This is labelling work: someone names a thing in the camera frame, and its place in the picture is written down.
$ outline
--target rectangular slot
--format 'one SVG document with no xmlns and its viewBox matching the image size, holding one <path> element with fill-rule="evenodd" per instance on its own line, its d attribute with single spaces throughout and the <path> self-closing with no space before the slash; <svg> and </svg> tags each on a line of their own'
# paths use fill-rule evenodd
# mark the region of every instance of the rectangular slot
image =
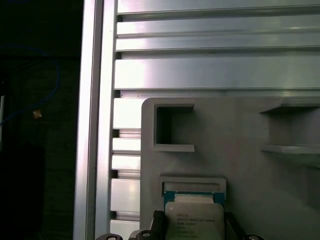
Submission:
<svg viewBox="0 0 320 240">
<path fill-rule="evenodd" d="M 190 142 L 181 142 L 176 136 L 176 129 L 181 126 L 177 119 L 185 119 L 193 111 L 194 104 L 172 104 L 155 106 L 154 150 L 165 152 L 194 152 L 195 146 Z"/>
<path fill-rule="evenodd" d="M 159 190 L 176 192 L 221 192 L 227 198 L 227 181 L 216 177 L 162 175 L 158 179 Z"/>
<path fill-rule="evenodd" d="M 269 115 L 269 143 L 263 152 L 275 159 L 320 169 L 319 98 L 282 98 L 264 106 Z"/>
</svg>

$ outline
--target blue cable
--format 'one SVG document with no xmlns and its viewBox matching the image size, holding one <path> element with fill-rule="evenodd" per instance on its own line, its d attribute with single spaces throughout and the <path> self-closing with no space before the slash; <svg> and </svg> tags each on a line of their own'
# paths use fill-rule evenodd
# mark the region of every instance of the blue cable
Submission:
<svg viewBox="0 0 320 240">
<path fill-rule="evenodd" d="M 46 56 L 48 57 L 48 54 L 45 53 L 44 51 L 41 51 L 39 49 L 36 49 L 36 48 L 33 48 L 33 47 L 29 47 L 29 46 L 23 46 L 23 45 L 17 45 L 17 44 L 6 44 L 6 45 L 0 45 L 0 49 L 5 49 L 5 48 L 19 48 L 19 49 L 27 49 L 27 50 L 31 50 L 33 52 L 36 52 L 36 53 L 40 53 L 42 54 L 43 56 Z M 59 82 L 60 82 L 60 68 L 59 68 L 59 65 L 58 63 L 51 59 L 51 61 L 53 62 L 53 64 L 55 65 L 55 68 L 56 68 L 56 72 L 57 72 L 57 77 L 56 77 L 56 82 L 55 82 L 55 87 L 53 89 L 53 91 L 51 93 L 49 93 L 46 97 L 44 97 L 43 99 L 41 99 L 40 101 L 30 105 L 30 106 L 27 106 L 25 108 L 22 108 L 12 114 L 10 114 L 8 117 L 6 117 L 5 119 L 2 120 L 2 122 L 0 122 L 0 125 L 4 124 L 6 121 L 14 118 L 16 115 L 18 114 L 22 114 L 26 111 L 29 111 L 43 103 L 45 103 L 46 101 L 48 101 L 50 98 L 52 98 L 56 91 L 58 90 L 58 86 L 59 86 Z"/>
</svg>

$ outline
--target black clip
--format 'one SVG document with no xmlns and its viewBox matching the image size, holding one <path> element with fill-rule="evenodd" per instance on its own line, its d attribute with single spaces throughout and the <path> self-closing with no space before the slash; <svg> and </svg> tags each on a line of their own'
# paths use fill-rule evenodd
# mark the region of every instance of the black clip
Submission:
<svg viewBox="0 0 320 240">
<path fill-rule="evenodd" d="M 160 240 L 158 235 L 151 230 L 141 231 L 136 235 L 136 240 Z"/>
<path fill-rule="evenodd" d="M 245 240 L 265 240 L 265 239 L 255 234 L 248 234 Z"/>
<path fill-rule="evenodd" d="M 123 238 L 117 234 L 109 233 L 98 237 L 96 240 L 123 240 Z"/>
</svg>

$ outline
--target metal panel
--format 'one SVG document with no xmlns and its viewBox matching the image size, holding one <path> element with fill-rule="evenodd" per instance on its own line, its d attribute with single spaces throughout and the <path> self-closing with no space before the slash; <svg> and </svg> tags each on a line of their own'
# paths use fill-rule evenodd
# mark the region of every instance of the metal panel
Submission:
<svg viewBox="0 0 320 240">
<path fill-rule="evenodd" d="M 318 0 L 119 0 L 118 13 L 293 7 L 318 4 Z"/>
<path fill-rule="evenodd" d="M 74 240 L 92 240 L 95 236 L 102 5 L 102 0 L 84 1 L 76 150 Z"/>
<path fill-rule="evenodd" d="M 197 36 L 200 34 L 303 33 L 320 30 L 319 15 L 219 17 L 128 21 L 117 23 L 117 35 L 123 37 Z"/>
<path fill-rule="evenodd" d="M 115 88 L 320 88 L 320 55 L 317 54 L 213 54 L 211 57 L 117 60 Z"/>
<path fill-rule="evenodd" d="M 140 129 L 141 128 L 141 122 L 140 122 L 141 107 L 142 107 L 142 103 L 145 100 L 146 100 L 145 98 L 114 99 L 113 128 L 114 129 Z"/>
<path fill-rule="evenodd" d="M 110 232 L 117 0 L 104 0 L 100 72 L 95 238 Z"/>
<path fill-rule="evenodd" d="M 118 234 L 126 240 L 129 239 L 133 231 L 139 230 L 139 222 L 111 220 L 110 230 L 111 233 Z"/>
<path fill-rule="evenodd" d="M 318 15 L 120 22 L 116 49 L 305 48 L 320 45 L 319 22 Z"/>
<path fill-rule="evenodd" d="M 124 139 L 140 139 L 141 130 L 140 129 L 119 129 L 119 138 Z"/>
<path fill-rule="evenodd" d="M 169 49 L 222 49 L 310 47 L 319 45 L 320 33 L 221 34 L 118 39 L 117 51 Z"/>
<path fill-rule="evenodd" d="M 138 222 L 140 219 L 140 214 L 139 212 L 117 211 L 115 215 L 115 219 L 121 220 L 121 221 Z"/>
<path fill-rule="evenodd" d="M 140 171 L 140 155 L 115 154 L 112 156 L 112 169 Z"/>
<path fill-rule="evenodd" d="M 140 212 L 140 181 L 112 179 L 111 211 Z"/>
<path fill-rule="evenodd" d="M 141 142 L 136 138 L 114 138 L 112 147 L 115 154 L 139 154 Z"/>
<path fill-rule="evenodd" d="M 119 170 L 117 172 L 117 177 L 119 179 L 135 179 L 135 180 L 139 180 L 140 179 L 140 172 L 131 172 L 131 171 L 127 171 L 127 170 Z"/>
</svg>

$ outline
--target dark background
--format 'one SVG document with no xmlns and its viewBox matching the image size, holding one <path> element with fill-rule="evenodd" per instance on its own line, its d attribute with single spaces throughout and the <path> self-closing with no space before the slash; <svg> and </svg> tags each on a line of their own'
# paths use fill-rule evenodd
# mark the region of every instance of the dark background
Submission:
<svg viewBox="0 0 320 240">
<path fill-rule="evenodd" d="M 15 240 L 72 239 L 82 18 L 83 0 L 0 0 L 0 70 L 9 80 L 5 117 L 56 84 L 54 63 L 22 46 L 46 52 L 60 69 L 52 98 L 3 125 L 1 168 L 11 179 L 4 188 Z M 42 117 L 34 119 L 34 110 Z"/>
</svg>

